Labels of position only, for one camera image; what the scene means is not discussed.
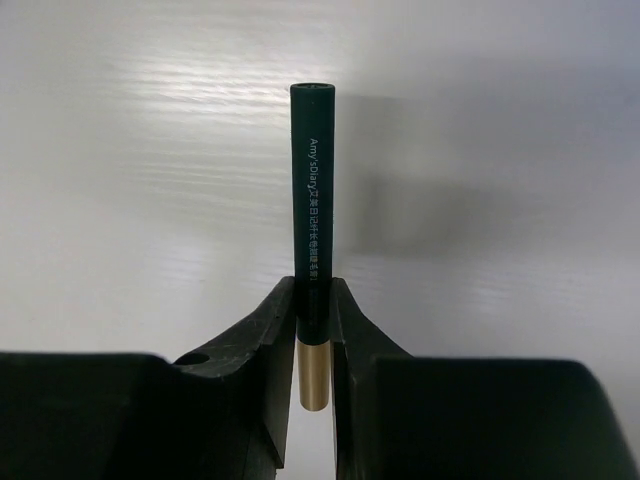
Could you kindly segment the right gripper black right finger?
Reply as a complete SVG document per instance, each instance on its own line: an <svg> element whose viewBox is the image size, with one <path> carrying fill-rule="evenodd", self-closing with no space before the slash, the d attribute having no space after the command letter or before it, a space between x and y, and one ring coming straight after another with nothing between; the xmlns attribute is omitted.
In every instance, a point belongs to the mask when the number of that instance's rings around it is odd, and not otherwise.
<svg viewBox="0 0 640 480"><path fill-rule="evenodd" d="M415 357L335 279L329 304L340 479L631 479L612 405L582 363Z"/></svg>

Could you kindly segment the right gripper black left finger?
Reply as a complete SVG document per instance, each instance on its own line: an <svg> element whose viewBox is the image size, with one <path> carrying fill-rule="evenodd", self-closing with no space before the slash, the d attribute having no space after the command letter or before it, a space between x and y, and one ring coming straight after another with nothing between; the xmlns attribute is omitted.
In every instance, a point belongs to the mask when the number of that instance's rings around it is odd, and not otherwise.
<svg viewBox="0 0 640 480"><path fill-rule="evenodd" d="M5 479L272 479L285 462L294 281L173 362L3 353Z"/></svg>

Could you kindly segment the gold capped dark pencil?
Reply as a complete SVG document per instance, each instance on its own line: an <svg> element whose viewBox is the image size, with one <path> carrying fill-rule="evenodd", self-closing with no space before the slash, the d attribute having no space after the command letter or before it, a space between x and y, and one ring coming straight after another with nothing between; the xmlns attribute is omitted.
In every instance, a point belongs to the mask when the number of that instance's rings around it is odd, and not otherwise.
<svg viewBox="0 0 640 480"><path fill-rule="evenodd" d="M329 290L333 278L336 89L290 87L294 303L301 406L329 402Z"/></svg>

